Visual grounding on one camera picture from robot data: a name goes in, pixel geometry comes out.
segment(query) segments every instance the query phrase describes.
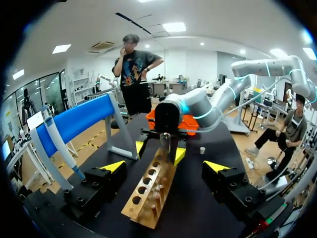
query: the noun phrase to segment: wooden test tube rack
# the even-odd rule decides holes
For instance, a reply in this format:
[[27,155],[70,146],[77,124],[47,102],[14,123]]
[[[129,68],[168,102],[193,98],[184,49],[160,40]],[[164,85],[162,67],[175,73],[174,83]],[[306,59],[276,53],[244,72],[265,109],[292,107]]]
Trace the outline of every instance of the wooden test tube rack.
[[176,166],[166,162],[158,149],[121,213],[132,221],[154,229],[173,182]]

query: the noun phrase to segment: graphic t-shirt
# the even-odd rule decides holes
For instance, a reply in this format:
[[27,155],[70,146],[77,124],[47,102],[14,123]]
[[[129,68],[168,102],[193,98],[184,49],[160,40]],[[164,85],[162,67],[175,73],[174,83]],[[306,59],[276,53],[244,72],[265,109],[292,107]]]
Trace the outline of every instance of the graphic t-shirt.
[[147,51],[133,51],[123,57],[121,71],[121,86],[130,86],[141,82],[142,71],[161,57]]

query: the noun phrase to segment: small white cup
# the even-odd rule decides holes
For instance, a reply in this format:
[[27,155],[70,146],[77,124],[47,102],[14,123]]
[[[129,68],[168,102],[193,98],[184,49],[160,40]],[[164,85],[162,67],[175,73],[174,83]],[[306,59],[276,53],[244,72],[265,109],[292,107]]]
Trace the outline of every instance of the small white cup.
[[203,155],[206,151],[205,147],[200,147],[200,154]]

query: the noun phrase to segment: man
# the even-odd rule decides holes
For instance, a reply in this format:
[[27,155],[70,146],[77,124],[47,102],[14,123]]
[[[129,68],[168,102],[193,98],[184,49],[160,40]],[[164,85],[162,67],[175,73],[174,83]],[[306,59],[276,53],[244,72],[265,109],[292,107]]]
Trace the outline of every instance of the man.
[[276,171],[266,174],[269,179],[276,177],[287,166],[292,158],[292,155],[297,146],[301,144],[306,133],[307,122],[304,116],[305,98],[302,95],[296,94],[296,109],[291,110],[280,130],[266,129],[265,132],[255,142],[255,148],[245,149],[249,154],[257,156],[261,147],[268,141],[275,141],[278,146],[284,151],[285,156],[277,167]]
[[164,60],[150,52],[137,51],[140,38],[129,34],[123,38],[124,47],[115,61],[112,72],[121,75],[121,90],[130,117],[138,113],[149,113],[152,109],[146,75]]

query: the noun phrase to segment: orange crate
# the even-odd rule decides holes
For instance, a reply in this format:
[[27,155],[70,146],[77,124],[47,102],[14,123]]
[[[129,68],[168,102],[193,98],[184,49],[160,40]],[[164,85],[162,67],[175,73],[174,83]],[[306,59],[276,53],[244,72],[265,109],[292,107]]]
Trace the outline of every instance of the orange crate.
[[[151,130],[154,129],[155,122],[149,121],[149,120],[154,120],[155,118],[155,110],[152,110],[149,114],[146,116],[148,123],[149,123],[149,128]],[[183,121],[181,124],[178,126],[179,129],[188,129],[188,130],[197,130],[199,128],[197,121],[193,118],[191,115],[184,115],[183,116]],[[189,135],[195,135],[196,132],[187,132]]]

